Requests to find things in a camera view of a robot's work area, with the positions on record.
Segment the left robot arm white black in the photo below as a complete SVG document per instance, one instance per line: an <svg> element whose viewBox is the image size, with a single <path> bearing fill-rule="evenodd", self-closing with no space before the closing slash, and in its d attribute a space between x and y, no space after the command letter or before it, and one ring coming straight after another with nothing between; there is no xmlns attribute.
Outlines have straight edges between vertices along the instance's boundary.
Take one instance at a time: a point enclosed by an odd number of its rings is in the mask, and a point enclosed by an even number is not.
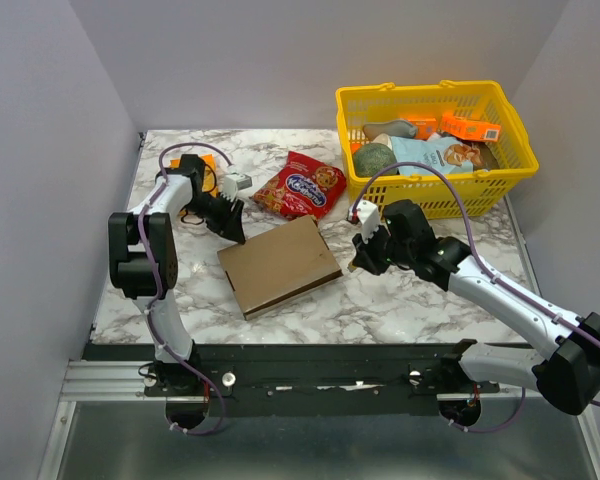
<svg viewBox="0 0 600 480"><path fill-rule="evenodd" d="M155 359L173 364L167 382L181 395L200 387L202 372L175 300L178 258L172 221L186 211L219 237L237 244L246 241L244 202L238 193L252 186L251 178L230 170L215 189L207 189L206 170L200 156L187 154L176 167L161 168L139 205L108 219L111 283L145 315Z"/></svg>

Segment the brown cardboard express box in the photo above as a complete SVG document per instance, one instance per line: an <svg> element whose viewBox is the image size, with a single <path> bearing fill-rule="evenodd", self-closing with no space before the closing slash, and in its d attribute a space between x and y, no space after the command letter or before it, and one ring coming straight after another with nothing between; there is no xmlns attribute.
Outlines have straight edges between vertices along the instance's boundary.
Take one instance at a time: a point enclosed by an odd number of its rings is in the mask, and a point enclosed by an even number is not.
<svg viewBox="0 0 600 480"><path fill-rule="evenodd" d="M247 320L343 276L310 216L220 250L218 259Z"/></svg>

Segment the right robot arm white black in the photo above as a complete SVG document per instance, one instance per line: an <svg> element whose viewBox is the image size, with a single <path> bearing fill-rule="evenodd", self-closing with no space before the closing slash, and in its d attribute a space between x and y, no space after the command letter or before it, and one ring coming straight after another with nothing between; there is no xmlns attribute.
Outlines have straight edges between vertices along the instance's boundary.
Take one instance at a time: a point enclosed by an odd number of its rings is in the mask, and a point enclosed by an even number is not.
<svg viewBox="0 0 600 480"><path fill-rule="evenodd" d="M361 201L350 213L360 225L352 267L379 276L396 267L458 295L520 335L529 349L474 340L457 344L440 367L440 379L460 392L474 381L539 392L558 410L579 415L600 392L600 315L582 317L521 287L451 236L435 235L410 200L379 209Z"/></svg>

